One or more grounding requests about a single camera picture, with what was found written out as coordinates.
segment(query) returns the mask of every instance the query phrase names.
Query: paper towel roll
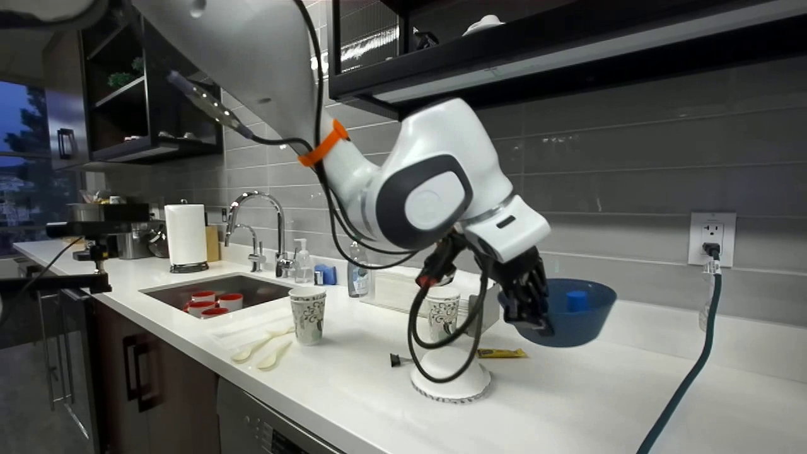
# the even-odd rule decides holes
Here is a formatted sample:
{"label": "paper towel roll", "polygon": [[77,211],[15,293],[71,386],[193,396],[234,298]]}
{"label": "paper towel roll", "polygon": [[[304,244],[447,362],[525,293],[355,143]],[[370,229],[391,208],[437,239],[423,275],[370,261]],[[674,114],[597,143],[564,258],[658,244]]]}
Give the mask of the paper towel roll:
{"label": "paper towel roll", "polygon": [[207,269],[203,203],[167,203],[170,271]]}

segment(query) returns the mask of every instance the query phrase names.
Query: bottle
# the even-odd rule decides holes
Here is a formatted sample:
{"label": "bottle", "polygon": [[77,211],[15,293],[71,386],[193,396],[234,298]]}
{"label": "bottle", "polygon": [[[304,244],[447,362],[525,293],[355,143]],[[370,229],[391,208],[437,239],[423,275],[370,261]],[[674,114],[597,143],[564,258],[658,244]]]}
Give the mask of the bottle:
{"label": "bottle", "polygon": [[293,255],[293,280],[295,282],[312,282],[312,258],[307,251],[304,237],[295,239],[295,255]]}
{"label": "bottle", "polygon": [[[367,261],[367,255],[358,241],[350,244],[350,260]],[[365,268],[348,261],[348,295],[365,298],[370,293],[373,293],[373,275]]]}

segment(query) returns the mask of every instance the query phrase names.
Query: paper cup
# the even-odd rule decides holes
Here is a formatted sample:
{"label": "paper cup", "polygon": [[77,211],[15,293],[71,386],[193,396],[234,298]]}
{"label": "paper cup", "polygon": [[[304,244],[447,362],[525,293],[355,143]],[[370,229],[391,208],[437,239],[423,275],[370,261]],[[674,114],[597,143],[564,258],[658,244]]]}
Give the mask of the paper cup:
{"label": "paper cup", "polygon": [[449,338],[459,319],[459,289],[452,285],[430,287],[426,298],[426,317],[430,342]]}
{"label": "paper cup", "polygon": [[240,311],[245,305],[245,295],[242,293],[225,293],[216,298],[216,305],[225,311]]}
{"label": "paper cup", "polygon": [[201,317],[203,311],[216,308],[213,303],[187,303],[183,311],[193,317]]}
{"label": "paper cup", "polygon": [[324,289],[315,285],[298,285],[286,293],[286,298],[293,303],[298,342],[322,342]]}
{"label": "paper cup", "polygon": [[208,305],[207,311],[201,311],[201,317],[216,317],[216,316],[225,316],[228,312],[227,308],[216,308],[216,305]]}
{"label": "paper cup", "polygon": [[211,305],[211,303],[216,303],[216,295],[208,289],[198,289],[191,295],[191,303],[208,303]]}

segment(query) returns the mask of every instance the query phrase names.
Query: electrical outlet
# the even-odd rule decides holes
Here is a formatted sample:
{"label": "electrical outlet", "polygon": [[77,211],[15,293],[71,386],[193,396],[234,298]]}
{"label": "electrical outlet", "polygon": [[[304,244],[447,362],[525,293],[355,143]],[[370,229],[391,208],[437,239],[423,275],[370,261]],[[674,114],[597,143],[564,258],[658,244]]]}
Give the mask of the electrical outlet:
{"label": "electrical outlet", "polygon": [[706,264],[708,255],[703,251],[703,241],[716,241],[722,244],[718,261],[734,268],[734,231],[734,211],[693,211],[689,226],[689,264]]}

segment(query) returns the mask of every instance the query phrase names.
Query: sink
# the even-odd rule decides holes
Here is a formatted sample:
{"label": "sink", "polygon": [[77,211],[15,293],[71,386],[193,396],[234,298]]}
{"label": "sink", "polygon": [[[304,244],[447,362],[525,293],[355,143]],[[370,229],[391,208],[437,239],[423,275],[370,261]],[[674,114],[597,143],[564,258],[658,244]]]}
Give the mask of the sink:
{"label": "sink", "polygon": [[216,295],[242,293],[245,295],[242,308],[250,308],[250,305],[280,300],[286,295],[290,287],[278,285],[278,282],[252,280],[245,275],[225,275],[225,278],[193,280],[193,282],[182,282],[182,285],[169,285],[169,287],[152,287],[152,289],[140,289],[140,293],[167,303],[167,305],[174,305],[177,311],[183,311],[183,305],[191,300],[191,293],[198,293],[198,289],[211,289]]}

